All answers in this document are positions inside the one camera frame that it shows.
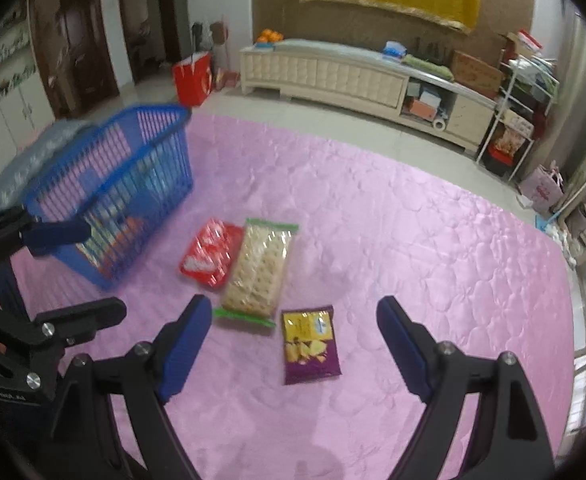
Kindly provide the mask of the blue plastic basket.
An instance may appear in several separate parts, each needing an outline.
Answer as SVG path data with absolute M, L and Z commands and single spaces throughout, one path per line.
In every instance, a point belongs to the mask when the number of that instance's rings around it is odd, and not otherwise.
M 80 219 L 85 242 L 55 248 L 69 269 L 102 289 L 128 271 L 190 194 L 193 174 L 178 104 L 128 107 L 73 140 L 28 185 L 24 205 L 46 222 Z

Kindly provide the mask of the purple chips bag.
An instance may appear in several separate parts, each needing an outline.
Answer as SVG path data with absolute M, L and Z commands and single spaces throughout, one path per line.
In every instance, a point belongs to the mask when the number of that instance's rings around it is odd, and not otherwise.
M 285 385 L 342 374 L 333 316 L 332 306 L 282 312 Z

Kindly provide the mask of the pink gift bag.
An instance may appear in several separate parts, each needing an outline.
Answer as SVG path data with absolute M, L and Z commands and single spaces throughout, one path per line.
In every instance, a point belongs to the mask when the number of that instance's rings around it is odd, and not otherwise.
M 550 166 L 537 166 L 518 185 L 521 196 L 530 201 L 535 212 L 548 212 L 564 195 L 563 177 L 555 162 Z

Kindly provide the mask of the red snack bag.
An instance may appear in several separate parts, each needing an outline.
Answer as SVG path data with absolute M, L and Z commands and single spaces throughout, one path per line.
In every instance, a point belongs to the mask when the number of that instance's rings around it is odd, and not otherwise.
M 208 219 L 189 244 L 179 272 L 205 287 L 221 288 L 230 275 L 243 236 L 242 226 Z

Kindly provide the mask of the pink quilted table cover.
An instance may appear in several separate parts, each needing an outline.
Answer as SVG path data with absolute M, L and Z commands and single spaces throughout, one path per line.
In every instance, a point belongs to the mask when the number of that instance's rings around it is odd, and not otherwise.
M 468 356 L 511 351 L 532 386 L 555 451 L 570 403 L 573 322 L 561 249 L 534 226 L 419 169 L 334 140 L 191 113 L 192 191 L 109 289 L 23 247 L 12 262 L 26 311 L 115 297 L 127 315 L 78 354 L 118 358 L 151 342 L 195 295 L 212 326 L 182 391 L 165 405 L 197 479 L 391 479 L 425 410 L 376 322 L 393 296 L 436 341 Z M 215 218 L 298 225 L 278 310 L 267 328 L 216 318 L 211 289 L 178 266 Z M 284 384 L 281 315 L 332 306 L 342 374 Z M 439 478 L 459 479 L 478 396 L 463 404 Z M 28 460 L 0 436 L 0 479 L 52 477 L 52 453 Z

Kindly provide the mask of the blue tissue pack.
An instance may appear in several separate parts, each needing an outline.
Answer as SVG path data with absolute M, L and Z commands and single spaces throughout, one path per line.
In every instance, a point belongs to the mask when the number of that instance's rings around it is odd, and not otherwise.
M 402 60 L 408 54 L 408 49 L 398 41 L 388 40 L 382 50 L 382 55 L 394 60 Z

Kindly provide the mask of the plate of oranges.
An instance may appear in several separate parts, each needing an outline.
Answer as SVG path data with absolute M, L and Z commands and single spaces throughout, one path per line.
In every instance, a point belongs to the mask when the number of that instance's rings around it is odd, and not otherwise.
M 284 35 L 276 30 L 264 29 L 255 40 L 256 48 L 273 48 L 279 42 L 284 40 Z

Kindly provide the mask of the cracker pack clear green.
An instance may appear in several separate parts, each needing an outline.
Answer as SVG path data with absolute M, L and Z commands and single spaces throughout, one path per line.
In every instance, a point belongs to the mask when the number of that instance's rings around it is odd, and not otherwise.
M 224 285 L 216 318 L 267 328 L 276 326 L 288 254 L 298 232 L 294 223 L 248 218 L 238 255 Z

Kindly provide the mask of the green folded cloth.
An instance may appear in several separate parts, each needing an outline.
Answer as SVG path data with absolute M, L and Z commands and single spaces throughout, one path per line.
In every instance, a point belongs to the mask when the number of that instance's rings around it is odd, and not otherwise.
M 421 72 L 431 74 L 446 81 L 454 81 L 453 73 L 447 66 L 428 62 L 422 60 L 422 58 L 416 58 L 412 54 L 406 54 L 402 58 L 402 62 L 405 66 L 409 66 L 415 70 L 420 70 Z

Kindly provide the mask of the white metal shelf rack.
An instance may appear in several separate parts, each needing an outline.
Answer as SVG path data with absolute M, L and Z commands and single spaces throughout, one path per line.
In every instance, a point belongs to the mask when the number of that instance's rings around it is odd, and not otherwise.
M 499 178 L 511 182 L 536 142 L 543 136 L 560 82 L 550 60 L 507 54 L 498 69 L 503 75 L 494 114 L 475 160 Z

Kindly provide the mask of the cream TV cabinet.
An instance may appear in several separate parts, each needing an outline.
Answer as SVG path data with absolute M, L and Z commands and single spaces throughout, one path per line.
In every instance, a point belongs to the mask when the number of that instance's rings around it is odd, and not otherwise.
M 464 148 L 480 147 L 496 103 L 380 52 L 290 39 L 240 51 L 241 87 L 279 92 L 394 122 Z

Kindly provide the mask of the brown cardboard box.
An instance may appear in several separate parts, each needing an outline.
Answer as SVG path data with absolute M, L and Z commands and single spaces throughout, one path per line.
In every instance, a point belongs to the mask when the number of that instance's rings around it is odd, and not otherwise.
M 499 94 L 503 73 L 487 63 L 464 52 L 454 50 L 450 62 L 454 79 L 465 87 L 494 99 Z

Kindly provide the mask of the red paper bag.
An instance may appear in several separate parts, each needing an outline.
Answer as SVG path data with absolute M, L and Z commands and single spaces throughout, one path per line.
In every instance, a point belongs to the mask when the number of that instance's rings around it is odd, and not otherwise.
M 212 93 L 209 52 L 195 52 L 172 66 L 178 102 L 185 107 L 201 106 Z

